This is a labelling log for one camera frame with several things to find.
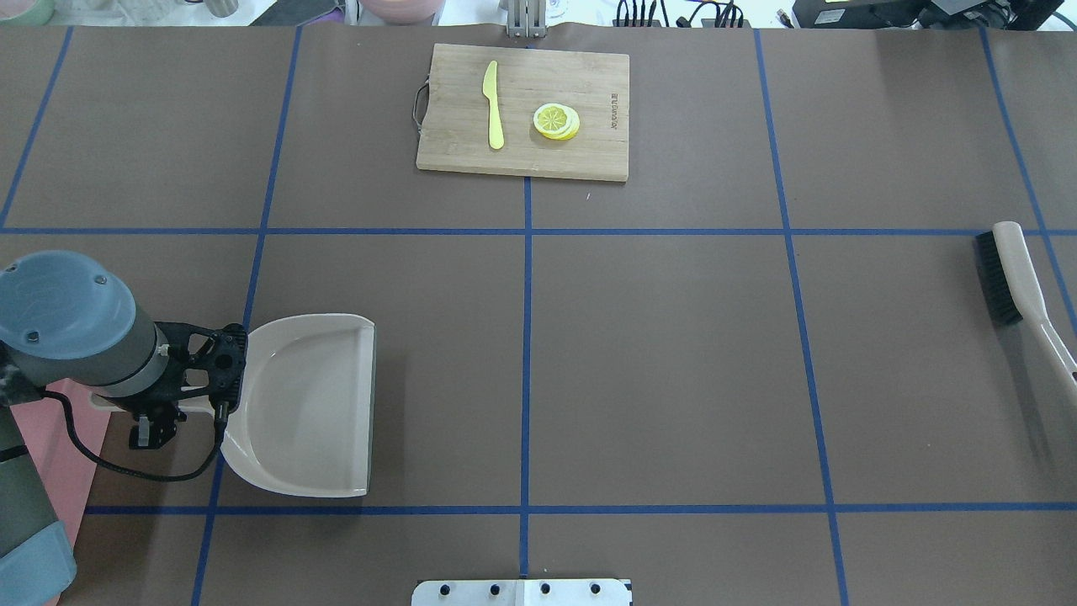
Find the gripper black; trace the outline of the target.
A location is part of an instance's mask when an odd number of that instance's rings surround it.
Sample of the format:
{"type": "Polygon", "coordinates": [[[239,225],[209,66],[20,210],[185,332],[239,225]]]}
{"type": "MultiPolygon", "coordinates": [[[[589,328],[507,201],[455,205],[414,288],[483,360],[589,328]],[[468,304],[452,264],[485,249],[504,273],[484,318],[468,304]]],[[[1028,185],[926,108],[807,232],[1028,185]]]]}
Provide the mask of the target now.
{"type": "Polygon", "coordinates": [[[160,449],[176,437],[186,414],[180,401],[202,396],[213,415],[218,451],[230,414],[238,410],[247,357],[247,327],[230,323],[219,329],[183,322],[157,322],[164,343],[155,356],[165,361],[162,374],[143,391],[127,396],[126,410],[135,426],[128,448],[160,449]]]}

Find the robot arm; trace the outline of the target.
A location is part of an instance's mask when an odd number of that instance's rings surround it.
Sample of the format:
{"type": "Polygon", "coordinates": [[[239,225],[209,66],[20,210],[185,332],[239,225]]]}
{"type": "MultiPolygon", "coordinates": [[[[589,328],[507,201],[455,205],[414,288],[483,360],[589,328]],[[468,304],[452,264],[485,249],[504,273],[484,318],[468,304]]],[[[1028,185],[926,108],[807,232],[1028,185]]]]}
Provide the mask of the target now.
{"type": "Polygon", "coordinates": [[[155,322],[118,276],[83,253],[45,250],[12,260],[1,277],[3,334],[3,603],[42,605],[76,579],[76,560],[13,407],[61,406],[66,436],[98,468],[157,483],[199,478],[215,463],[238,410],[247,328],[155,322]],[[202,396],[213,445],[191,473],[145,473],[92,452],[76,432],[70,380],[134,419],[131,449],[159,449],[186,414],[181,401],[202,396]]]}

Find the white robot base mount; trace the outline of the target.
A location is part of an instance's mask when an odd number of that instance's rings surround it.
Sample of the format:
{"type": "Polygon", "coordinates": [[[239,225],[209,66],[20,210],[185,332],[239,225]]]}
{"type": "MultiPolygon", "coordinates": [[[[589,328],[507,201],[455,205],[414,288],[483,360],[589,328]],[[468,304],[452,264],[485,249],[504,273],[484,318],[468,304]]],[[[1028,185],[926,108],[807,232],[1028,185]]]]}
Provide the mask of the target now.
{"type": "Polygon", "coordinates": [[[426,580],[411,605],[632,605],[631,582],[616,578],[426,580]]]}

